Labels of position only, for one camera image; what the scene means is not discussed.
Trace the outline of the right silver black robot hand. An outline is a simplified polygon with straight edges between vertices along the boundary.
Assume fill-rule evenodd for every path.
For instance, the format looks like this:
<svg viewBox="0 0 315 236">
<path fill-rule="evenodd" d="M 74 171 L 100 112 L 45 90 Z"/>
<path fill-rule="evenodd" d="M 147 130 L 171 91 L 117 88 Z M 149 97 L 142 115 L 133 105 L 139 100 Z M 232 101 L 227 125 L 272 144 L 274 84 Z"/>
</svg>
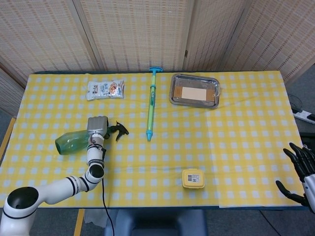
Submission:
<svg viewBox="0 0 315 236">
<path fill-rule="evenodd" d="M 294 143 L 289 143 L 289 146 L 294 152 L 286 148 L 283 151 L 290 158 L 296 170 L 304 194 L 300 196 L 291 193 L 279 180 L 276 180 L 276 186 L 285 197 L 308 207 L 312 213 L 315 213 L 315 153 L 307 147 L 300 148 Z"/>
</svg>

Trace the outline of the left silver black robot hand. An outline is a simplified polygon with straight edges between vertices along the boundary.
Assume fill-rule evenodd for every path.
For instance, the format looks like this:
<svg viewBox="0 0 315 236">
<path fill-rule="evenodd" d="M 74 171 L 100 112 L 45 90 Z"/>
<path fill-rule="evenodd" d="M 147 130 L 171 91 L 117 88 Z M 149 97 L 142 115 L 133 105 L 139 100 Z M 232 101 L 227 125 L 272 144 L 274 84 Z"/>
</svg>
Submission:
<svg viewBox="0 0 315 236">
<path fill-rule="evenodd" d="M 87 123 L 87 133 L 92 135 L 94 133 L 100 134 L 105 137 L 108 127 L 108 117 L 107 116 L 96 116 L 88 118 Z"/>
</svg>

